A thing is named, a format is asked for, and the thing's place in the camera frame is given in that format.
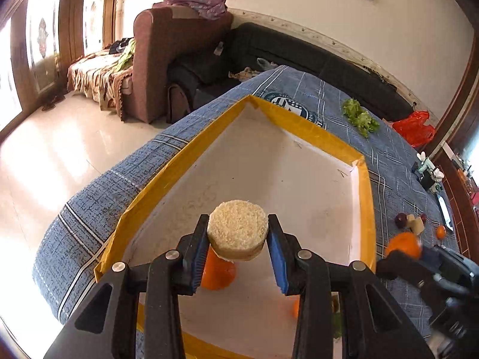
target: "black sofa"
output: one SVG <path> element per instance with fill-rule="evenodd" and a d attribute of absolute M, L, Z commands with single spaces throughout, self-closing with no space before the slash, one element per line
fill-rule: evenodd
<path fill-rule="evenodd" d="M 168 82 L 177 84 L 188 99 L 190 109 L 217 98 L 240 82 L 228 78 L 250 67 L 261 71 L 257 58 L 285 64 L 311 73 L 337 87 L 380 118 L 398 121 L 413 108 L 396 92 L 396 87 L 321 47 L 254 23 L 231 30 L 218 49 L 182 55 L 168 68 Z"/>

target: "purple cloth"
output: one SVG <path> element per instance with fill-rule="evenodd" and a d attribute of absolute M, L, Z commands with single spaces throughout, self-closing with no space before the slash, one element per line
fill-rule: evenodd
<path fill-rule="evenodd" d="M 164 0 L 165 5 L 184 5 L 194 9 L 200 17 L 209 20 L 219 19 L 228 9 L 226 0 Z"/>

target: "blue gripper pad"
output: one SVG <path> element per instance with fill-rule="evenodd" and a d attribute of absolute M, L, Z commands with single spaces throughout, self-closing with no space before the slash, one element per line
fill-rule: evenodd
<path fill-rule="evenodd" d="M 278 237 L 273 234 L 272 231 L 269 231 L 267 241 L 272 269 L 275 272 L 276 285 L 278 285 L 283 294 L 286 294 L 289 287 L 286 273 L 286 261 L 284 260 L 283 251 L 279 244 Z"/>
<path fill-rule="evenodd" d="M 201 238 L 200 244 L 198 246 L 197 253 L 194 260 L 192 261 L 192 282 L 193 292 L 196 292 L 196 289 L 201 284 L 201 278 L 203 277 L 204 264 L 207 261 L 209 248 L 209 241 L 206 235 Z"/>

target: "glass door panel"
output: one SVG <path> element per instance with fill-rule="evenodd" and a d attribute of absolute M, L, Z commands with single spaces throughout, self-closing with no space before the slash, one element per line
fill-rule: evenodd
<path fill-rule="evenodd" d="M 26 43 L 28 64 L 40 93 L 58 80 L 58 4 L 60 0 L 28 0 Z"/>
<path fill-rule="evenodd" d="M 10 20 L 0 31 L 0 130 L 22 111 L 10 57 Z"/>
<path fill-rule="evenodd" d="M 83 51 L 85 55 L 103 48 L 105 0 L 83 0 Z"/>

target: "lettuce leaf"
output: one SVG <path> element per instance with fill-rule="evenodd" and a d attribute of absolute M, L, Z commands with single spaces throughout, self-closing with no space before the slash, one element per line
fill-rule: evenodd
<path fill-rule="evenodd" d="M 343 103 L 342 111 L 349 123 L 356 127 L 365 138 L 368 137 L 368 132 L 376 132 L 379 129 L 379 123 L 353 98 Z"/>

